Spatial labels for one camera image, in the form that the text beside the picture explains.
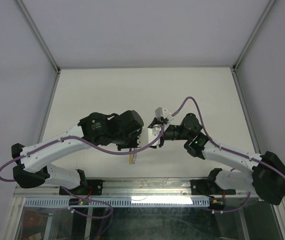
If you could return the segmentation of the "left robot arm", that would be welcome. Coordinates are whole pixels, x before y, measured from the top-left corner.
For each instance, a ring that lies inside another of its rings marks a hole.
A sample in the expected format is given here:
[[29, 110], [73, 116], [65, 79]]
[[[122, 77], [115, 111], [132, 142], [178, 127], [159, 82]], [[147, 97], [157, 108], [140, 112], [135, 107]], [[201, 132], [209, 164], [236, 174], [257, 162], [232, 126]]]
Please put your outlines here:
[[22, 159], [13, 168], [13, 178], [24, 189], [49, 184], [83, 194], [88, 184], [84, 171], [64, 169], [52, 163], [92, 145], [127, 147], [137, 140], [143, 126], [142, 118], [134, 110], [110, 115], [93, 112], [56, 137], [35, 146], [23, 146]]

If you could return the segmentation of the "large keyring with yellow grip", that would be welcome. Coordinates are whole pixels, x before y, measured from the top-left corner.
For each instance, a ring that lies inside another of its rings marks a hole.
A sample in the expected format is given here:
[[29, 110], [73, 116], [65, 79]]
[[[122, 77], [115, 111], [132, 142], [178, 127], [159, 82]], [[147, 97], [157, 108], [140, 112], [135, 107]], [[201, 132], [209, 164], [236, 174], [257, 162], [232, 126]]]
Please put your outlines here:
[[[129, 149], [130, 152], [133, 152], [133, 151], [136, 151], [136, 150], [137, 150], [137, 148], [130, 148]], [[131, 153], [129, 155], [129, 164], [130, 165], [134, 165], [135, 162], [136, 162], [136, 159], [137, 159], [137, 153]]]

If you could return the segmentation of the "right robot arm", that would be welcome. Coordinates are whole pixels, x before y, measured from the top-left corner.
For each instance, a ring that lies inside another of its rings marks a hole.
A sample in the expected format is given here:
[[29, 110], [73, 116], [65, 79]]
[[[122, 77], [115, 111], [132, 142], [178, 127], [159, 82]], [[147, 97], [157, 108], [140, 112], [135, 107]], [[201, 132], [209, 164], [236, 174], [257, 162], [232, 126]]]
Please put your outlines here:
[[188, 113], [179, 125], [168, 125], [160, 138], [165, 141], [184, 141], [184, 149], [192, 157], [217, 162], [232, 171], [214, 168], [206, 178], [204, 194], [221, 190], [238, 190], [257, 195], [272, 205], [285, 197], [285, 165], [273, 152], [250, 153], [217, 143], [204, 134], [196, 115]]

